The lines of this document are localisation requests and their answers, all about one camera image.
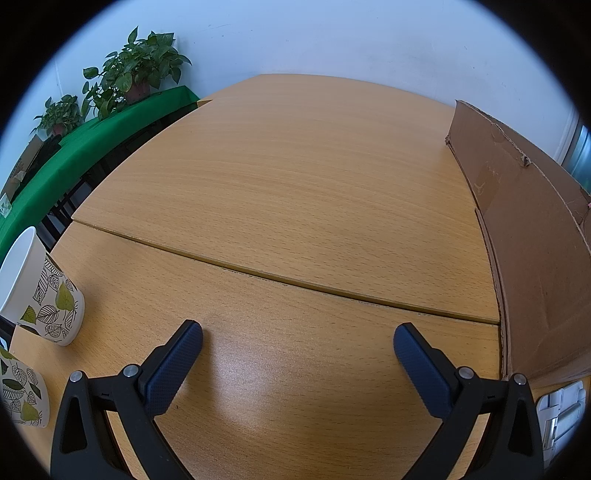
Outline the brown cardboard box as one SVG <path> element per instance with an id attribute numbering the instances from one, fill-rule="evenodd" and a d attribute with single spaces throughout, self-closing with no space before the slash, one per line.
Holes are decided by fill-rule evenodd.
<path id="1" fill-rule="evenodd" d="M 511 127 L 458 101 L 446 143 L 476 203 L 501 318 L 501 371 L 536 388 L 590 373 L 590 196 Z"/>

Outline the green cloth covered table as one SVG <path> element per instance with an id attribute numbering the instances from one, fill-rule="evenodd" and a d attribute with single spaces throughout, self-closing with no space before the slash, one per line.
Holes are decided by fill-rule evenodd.
<path id="1" fill-rule="evenodd" d="M 39 224 L 50 208 L 105 155 L 144 128 L 182 110 L 197 107 L 198 97 L 185 86 L 155 93 L 104 120 L 92 119 L 59 142 L 60 148 L 40 167 L 1 218 L 1 254 L 29 226 Z"/>

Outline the small potted green plant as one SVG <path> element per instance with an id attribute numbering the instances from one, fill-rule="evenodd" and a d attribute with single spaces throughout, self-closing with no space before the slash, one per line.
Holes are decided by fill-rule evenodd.
<path id="1" fill-rule="evenodd" d="M 33 132 L 44 131 L 48 137 L 57 135 L 64 137 L 83 123 L 76 96 L 66 94 L 57 102 L 49 97 L 44 106 L 44 113 L 34 117 L 39 123 Z"/>

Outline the large potted green plant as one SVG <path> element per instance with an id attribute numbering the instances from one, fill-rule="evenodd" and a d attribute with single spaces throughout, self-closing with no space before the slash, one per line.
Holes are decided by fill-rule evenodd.
<path id="1" fill-rule="evenodd" d="M 167 78 L 178 83 L 182 67 L 190 63 L 177 50 L 172 32 L 150 32 L 140 38 L 133 29 L 123 47 L 108 53 L 100 67 L 83 69 L 81 115 L 93 112 L 103 120 L 141 101 Z"/>

